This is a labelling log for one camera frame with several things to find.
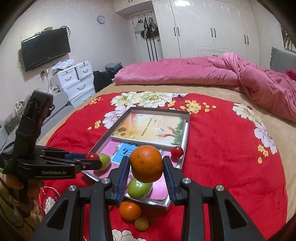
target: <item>pink comforter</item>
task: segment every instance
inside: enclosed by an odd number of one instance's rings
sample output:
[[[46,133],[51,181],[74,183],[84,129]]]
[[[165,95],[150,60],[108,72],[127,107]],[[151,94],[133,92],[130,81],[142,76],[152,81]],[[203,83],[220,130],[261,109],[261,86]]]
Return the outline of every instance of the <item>pink comforter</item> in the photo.
[[[285,74],[263,69],[234,53],[131,64],[116,85],[219,85],[245,93],[270,113],[296,122],[296,85]]]

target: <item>green apple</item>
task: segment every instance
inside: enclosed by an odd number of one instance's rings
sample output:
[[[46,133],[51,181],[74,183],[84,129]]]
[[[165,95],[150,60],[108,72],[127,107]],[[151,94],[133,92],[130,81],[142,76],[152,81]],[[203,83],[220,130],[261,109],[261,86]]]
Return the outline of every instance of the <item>green apple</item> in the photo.
[[[146,197],[152,189],[152,183],[139,182],[134,177],[128,184],[128,194],[131,198],[140,199]]]
[[[111,158],[104,153],[99,153],[98,155],[99,155],[100,160],[102,162],[102,167],[101,167],[100,171],[103,171],[110,165]]]

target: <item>white wardrobe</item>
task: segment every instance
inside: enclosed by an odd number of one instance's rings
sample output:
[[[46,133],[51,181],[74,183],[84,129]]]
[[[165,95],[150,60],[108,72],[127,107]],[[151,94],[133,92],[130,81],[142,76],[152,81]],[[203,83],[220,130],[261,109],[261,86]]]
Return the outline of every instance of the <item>white wardrobe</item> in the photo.
[[[257,24],[248,0],[153,2],[164,58],[235,52],[260,64]]]

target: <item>metal tray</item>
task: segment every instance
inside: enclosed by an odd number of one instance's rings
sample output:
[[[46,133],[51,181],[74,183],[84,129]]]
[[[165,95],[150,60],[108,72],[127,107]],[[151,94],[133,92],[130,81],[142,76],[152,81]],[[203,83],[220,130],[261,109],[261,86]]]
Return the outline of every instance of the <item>metal tray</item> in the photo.
[[[181,147],[184,150],[184,154],[176,166],[176,168],[182,169],[182,166],[184,163],[184,156],[185,156],[185,152],[186,152],[186,146],[187,146],[188,131],[189,131],[189,115],[190,114],[187,111],[131,107],[114,123],[114,125],[105,133],[105,135],[102,136],[102,138],[94,145],[94,147],[90,150],[90,152],[100,153],[104,149],[104,147],[108,144],[108,142],[111,140],[120,140],[120,141],[130,142],[130,143],[134,143],[134,144],[140,144],[140,145],[150,144],[152,146],[155,146],[156,148],[161,148],[161,149],[165,149],[165,150],[170,150],[171,148],[173,148],[173,146],[168,147],[168,146],[158,145],[158,144],[154,144],[154,143],[150,143],[150,142],[142,142],[142,141],[136,141],[136,140],[131,140],[131,139],[112,137],[113,133],[125,121],[125,119],[129,116],[130,113],[177,116],[177,117],[184,118],[185,123],[183,125],[183,136],[182,136],[182,140],[181,140]],[[90,177],[91,179],[93,179],[95,181],[100,180],[100,178],[98,176],[93,175],[87,171],[82,171],[82,173],[84,173],[85,175],[87,175],[88,177]],[[154,200],[154,199],[150,199],[147,197],[144,197],[141,199],[133,199],[128,195],[128,193],[126,191],[125,197],[129,198],[131,200],[140,202],[140,203],[164,207],[166,210],[168,210],[169,205],[170,205],[169,196],[167,196],[166,199],[164,199],[164,200]]]

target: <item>mandarin orange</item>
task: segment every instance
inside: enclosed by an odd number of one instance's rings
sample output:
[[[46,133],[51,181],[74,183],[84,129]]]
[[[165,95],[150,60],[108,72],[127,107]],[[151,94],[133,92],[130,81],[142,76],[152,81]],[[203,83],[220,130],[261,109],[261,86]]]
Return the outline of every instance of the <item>mandarin orange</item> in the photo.
[[[124,219],[129,221],[135,221],[141,214],[141,208],[134,202],[123,201],[119,206],[119,213]]]
[[[139,146],[130,155],[133,176],[142,183],[152,183],[161,178],[163,160],[157,148]]]

